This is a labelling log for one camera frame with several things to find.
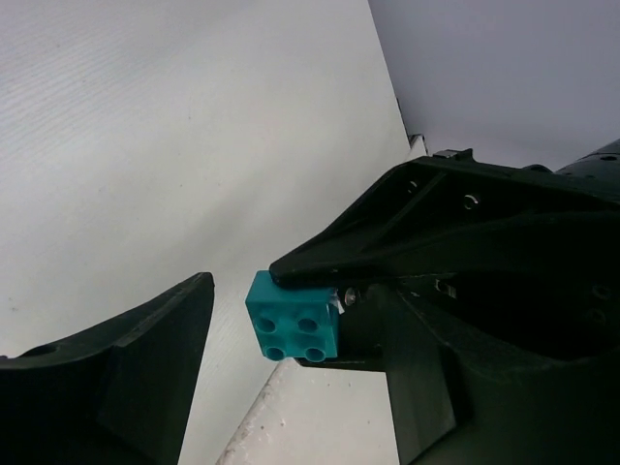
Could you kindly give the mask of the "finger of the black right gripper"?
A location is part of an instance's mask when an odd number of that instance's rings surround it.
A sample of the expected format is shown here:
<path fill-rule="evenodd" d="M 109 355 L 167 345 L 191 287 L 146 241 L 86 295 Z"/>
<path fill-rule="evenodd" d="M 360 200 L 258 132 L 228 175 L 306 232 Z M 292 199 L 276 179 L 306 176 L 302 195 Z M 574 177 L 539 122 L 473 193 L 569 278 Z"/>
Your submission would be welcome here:
<path fill-rule="evenodd" d="M 619 159 L 593 155 L 554 172 L 421 157 L 386 172 L 269 270 L 285 288 L 460 272 L 610 278 L 619 271 Z"/>
<path fill-rule="evenodd" d="M 303 367 L 361 372 L 385 372 L 385 316 L 380 309 L 386 285 L 336 291 L 342 313 L 338 320 L 337 357 L 311 362 L 305 358 L 294 361 Z"/>

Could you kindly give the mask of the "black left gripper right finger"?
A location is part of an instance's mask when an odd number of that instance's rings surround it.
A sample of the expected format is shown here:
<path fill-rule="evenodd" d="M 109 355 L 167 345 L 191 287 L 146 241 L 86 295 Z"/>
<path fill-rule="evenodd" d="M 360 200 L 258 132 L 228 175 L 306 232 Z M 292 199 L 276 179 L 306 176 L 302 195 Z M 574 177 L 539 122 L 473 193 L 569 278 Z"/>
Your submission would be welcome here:
<path fill-rule="evenodd" d="M 619 354 L 560 361 L 498 340 L 411 291 L 369 298 L 384 325 L 403 464 L 615 464 Z"/>

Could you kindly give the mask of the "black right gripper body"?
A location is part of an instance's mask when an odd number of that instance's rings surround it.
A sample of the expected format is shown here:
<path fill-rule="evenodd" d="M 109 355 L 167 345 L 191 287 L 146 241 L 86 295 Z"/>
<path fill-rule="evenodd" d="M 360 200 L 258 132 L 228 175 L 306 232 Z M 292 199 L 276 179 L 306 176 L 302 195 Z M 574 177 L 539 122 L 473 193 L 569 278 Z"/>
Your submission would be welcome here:
<path fill-rule="evenodd" d="M 444 158 L 464 155 L 475 160 L 471 150 L 451 152 Z M 611 142 L 581 159 L 593 155 L 619 159 L 619 145 Z M 610 278 L 583 279 L 460 272 L 403 278 L 401 290 L 415 293 L 498 340 L 542 357 L 592 357 L 619 344 L 619 271 Z"/>

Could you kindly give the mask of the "lime purple red teal stack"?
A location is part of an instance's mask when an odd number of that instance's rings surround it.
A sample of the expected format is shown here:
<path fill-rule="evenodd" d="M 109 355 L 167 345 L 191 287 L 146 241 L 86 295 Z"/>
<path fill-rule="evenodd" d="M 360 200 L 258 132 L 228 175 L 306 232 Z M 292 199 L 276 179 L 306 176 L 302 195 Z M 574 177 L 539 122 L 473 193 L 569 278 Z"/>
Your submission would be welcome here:
<path fill-rule="evenodd" d="M 245 305 L 264 357 L 312 363 L 337 357 L 339 304 L 334 289 L 286 290 L 260 270 Z"/>

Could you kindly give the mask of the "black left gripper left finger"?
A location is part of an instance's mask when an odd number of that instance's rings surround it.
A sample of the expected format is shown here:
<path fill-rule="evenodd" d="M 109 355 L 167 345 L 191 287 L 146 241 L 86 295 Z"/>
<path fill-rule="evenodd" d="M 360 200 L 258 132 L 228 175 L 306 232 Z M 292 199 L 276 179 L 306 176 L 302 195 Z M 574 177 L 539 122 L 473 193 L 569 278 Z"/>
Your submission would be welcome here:
<path fill-rule="evenodd" d="M 202 364 L 214 281 L 1 359 L 4 464 L 175 464 Z"/>

